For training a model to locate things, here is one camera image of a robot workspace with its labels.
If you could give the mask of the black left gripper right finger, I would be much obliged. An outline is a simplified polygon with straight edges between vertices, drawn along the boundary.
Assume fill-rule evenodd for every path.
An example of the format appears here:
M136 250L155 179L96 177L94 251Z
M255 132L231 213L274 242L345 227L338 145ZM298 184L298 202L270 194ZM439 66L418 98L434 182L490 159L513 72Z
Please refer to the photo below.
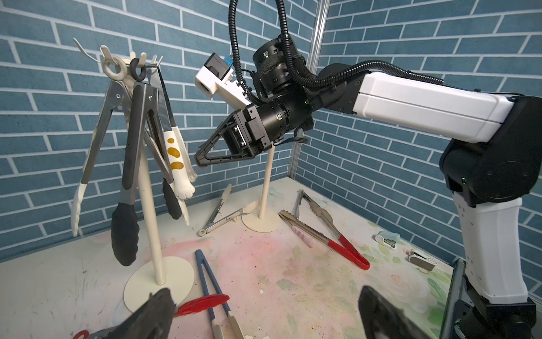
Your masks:
M429 338L403 310L397 308L369 285L361 289L359 312L367 338Z

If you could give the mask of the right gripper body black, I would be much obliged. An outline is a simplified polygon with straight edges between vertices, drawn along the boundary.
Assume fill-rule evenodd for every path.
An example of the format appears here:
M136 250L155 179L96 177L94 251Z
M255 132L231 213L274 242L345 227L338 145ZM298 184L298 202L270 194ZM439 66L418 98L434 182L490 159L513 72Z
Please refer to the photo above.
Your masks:
M235 158L254 158L290 131L308 131L313 125L305 97L283 95L259 107L250 104L231 113L222 125L222 138Z

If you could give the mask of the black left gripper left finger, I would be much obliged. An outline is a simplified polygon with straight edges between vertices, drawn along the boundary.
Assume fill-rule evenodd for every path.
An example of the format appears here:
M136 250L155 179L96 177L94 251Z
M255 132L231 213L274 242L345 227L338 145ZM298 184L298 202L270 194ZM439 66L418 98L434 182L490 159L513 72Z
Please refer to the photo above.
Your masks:
M168 338L175 306L170 289L162 288L105 338Z

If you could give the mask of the black silicone tongs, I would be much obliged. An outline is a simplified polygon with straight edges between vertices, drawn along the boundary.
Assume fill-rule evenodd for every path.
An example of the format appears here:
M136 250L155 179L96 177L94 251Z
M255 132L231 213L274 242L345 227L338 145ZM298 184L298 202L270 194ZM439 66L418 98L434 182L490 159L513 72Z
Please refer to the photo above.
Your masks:
M141 159L148 147L163 174L162 192L169 214L175 219L182 216L182 208L172 188L174 179L165 156L166 145L160 116L167 112L161 88L151 83L146 66L141 70L140 59L131 60L128 70L135 80L128 115L128 136L125 148L122 190L119 204L112 214L112 249L117 261L130 266L138 252L138 218L135 210L138 174Z

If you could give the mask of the cream silicone steel tongs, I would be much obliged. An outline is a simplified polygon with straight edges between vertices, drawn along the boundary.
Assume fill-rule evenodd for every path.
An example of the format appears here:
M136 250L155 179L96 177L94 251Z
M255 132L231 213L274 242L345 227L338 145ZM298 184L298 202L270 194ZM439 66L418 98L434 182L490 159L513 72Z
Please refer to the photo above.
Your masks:
M104 104L102 106L97 125L93 132L92 143L90 144L86 162L83 165L83 176L73 198L71 212L71 229L73 236L77 236L79 234L80 213L84 193L86 192L86 187L88 185L88 182L90 181L93 168L96 164L97 157L104 140L104 136L107 132L107 127L109 126L112 112L117 107L122 107L123 110L125 110L125 118L128 122L128 104L131 103L132 91L135 85L135 80L130 75L130 72L128 70L131 60L137 58L135 53L131 53L130 59L122 59L117 55L111 54L109 48L105 45L102 45L100 49L103 56L103 60L100 62L102 65L102 70L107 75L107 77L111 79L111 82L104 97ZM149 71L151 67L159 66L162 62L161 60L152 59L151 64L147 65L146 53L142 53L138 59L140 59L140 62L138 63L138 65L140 66L137 69L138 71L141 70L142 66L146 66L147 70ZM183 155L188 156L187 149L184 145L183 138L178 126L175 126L174 130L176 133L178 133L179 141L181 141ZM197 175L194 172L192 165L190 164L188 159L186 160L187 170L189 172L189 179L192 181L193 184L197 179ZM182 208L181 217L183 217L186 224L189 225L190 219L186 202L185 200L178 200Z

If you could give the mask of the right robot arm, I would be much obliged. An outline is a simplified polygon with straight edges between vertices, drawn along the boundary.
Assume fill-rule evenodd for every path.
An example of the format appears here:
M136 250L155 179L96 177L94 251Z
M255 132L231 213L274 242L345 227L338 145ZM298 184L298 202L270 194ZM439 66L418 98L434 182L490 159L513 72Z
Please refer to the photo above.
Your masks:
M254 158L317 128L302 177L385 221L440 258L467 262L473 307L461 338L528 338L541 281L540 1L333 1L318 74L281 29L241 67L236 1L228 24L249 102L198 150L199 166Z

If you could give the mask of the cream utensil rack left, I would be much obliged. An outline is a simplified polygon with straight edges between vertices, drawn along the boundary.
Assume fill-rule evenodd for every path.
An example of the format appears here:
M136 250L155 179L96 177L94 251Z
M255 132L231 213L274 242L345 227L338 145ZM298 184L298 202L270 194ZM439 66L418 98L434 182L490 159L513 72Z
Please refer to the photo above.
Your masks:
M123 112L125 118L125 110L122 107L117 107L114 111L116 110ZM149 148L145 147L145 157L141 159L140 173L138 174L138 189L135 200L141 200L151 261L140 267L130 277L124 288L124 304L132 312L141 307L150 294L156 293L162 288L170 289L173 301L179 303L187 297L194 282L194 271L188 261L179 257L164 257L162 254L158 219L148 168L147 155L149 153L152 154Z

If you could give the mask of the cream utensil rack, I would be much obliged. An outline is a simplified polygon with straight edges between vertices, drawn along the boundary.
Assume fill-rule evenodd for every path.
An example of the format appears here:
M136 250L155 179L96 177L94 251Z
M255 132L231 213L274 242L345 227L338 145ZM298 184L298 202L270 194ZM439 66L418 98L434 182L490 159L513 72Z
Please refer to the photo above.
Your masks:
M268 151L268 159L265 168L265 176L261 199L257 203L257 209L243 214L241 220L248 229L259 233L270 233L278 229L281 219L271 210L268 211L268 195L270 188L270 178L272 172L272 163L275 155L275 146L273 145Z
M125 110L122 107L117 107L114 111L116 110L123 112L125 118ZM179 303L187 297L194 282L194 271L188 261L179 257L164 257L162 254L158 219L148 168L147 155L149 153L152 154L149 148L145 147L145 157L141 159L140 173L138 174L138 189L135 200L141 200L151 261L140 267L130 277L124 288L124 304L132 312L141 307L150 294L156 293L162 288L170 289L173 301Z

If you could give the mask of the red tip grey tongs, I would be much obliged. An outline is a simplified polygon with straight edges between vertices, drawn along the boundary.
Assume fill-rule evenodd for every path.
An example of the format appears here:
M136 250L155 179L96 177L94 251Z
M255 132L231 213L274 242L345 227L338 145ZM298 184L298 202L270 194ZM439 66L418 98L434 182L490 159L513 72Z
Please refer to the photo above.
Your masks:
M230 299L229 295L225 295L225 294L214 294L210 296L200 297L198 299L194 299L178 307L173 317L176 318L179 316L186 316L189 314L200 313L202 311L205 311L206 309L210 309L218 305L225 304L229 299ZM89 330L81 330L73 337L73 339L90 338L91 336L97 336L97 337L106 336L108 333L112 332L115 328L116 326L113 326L111 328L103 329L94 333L90 333Z

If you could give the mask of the blue wooden tip tongs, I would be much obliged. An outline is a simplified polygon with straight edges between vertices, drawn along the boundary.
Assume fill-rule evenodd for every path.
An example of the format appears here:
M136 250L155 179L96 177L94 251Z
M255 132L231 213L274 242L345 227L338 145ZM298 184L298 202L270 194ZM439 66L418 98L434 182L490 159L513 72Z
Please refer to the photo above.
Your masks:
M217 294L222 294L222 290L220 288L219 283L217 282L217 279L213 273L213 270L210 268L209 263L207 262L207 259L205 255L203 254L203 251L201 249L196 250L195 252L196 257L196 265L198 268L198 274L200 278L200 284L203 290L203 294L207 297L210 296L211 293L209 291L209 288L207 286L206 278L210 279L210 282L213 285L213 289ZM231 310L229 304L227 302L221 303L224 312L227 315L227 319L230 323L230 328L234 333L235 338L244 339L244 333L241 329L241 326L239 322L237 321L236 317L233 314L233 311ZM213 307L207 308L207 313L210 319L211 328L213 330L213 337L214 338L224 338L224 334L222 332L221 326L216 320L215 312L213 310Z

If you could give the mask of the cream utensil rack right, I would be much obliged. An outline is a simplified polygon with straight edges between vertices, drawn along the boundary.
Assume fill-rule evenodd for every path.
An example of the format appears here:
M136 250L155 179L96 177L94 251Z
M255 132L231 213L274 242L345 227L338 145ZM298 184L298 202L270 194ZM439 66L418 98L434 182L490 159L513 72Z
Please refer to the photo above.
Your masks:
M272 172L272 163L275 155L275 146L273 145L268 151L268 159L265 168L265 176L261 199L257 203L257 209L243 214L241 220L248 229L259 233L270 233L278 229L281 219L271 210L268 211L268 195L270 188L270 178Z

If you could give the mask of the plain steel scalloped tongs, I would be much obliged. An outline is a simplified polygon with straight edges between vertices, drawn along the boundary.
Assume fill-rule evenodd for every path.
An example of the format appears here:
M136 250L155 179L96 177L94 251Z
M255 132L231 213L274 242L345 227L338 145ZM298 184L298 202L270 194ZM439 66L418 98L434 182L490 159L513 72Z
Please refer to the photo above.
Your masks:
M330 213L328 213L326 209L322 208L314 199L312 199L304 190L298 191L296 203L292 211L293 216L299 219L299 210L303 200L309 203L309 207L313 211L313 213L323 221L323 223L330 229L334 236L340 238L342 234L335 227L333 217L330 215Z

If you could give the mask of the small grey clip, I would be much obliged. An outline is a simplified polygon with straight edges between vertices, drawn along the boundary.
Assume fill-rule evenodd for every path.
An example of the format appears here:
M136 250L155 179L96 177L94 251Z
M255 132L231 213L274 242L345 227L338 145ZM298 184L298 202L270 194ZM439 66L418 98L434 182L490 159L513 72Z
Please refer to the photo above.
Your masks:
M437 261L434 258L428 257L415 249L409 251L407 260L409 263L426 271L432 271L437 266Z

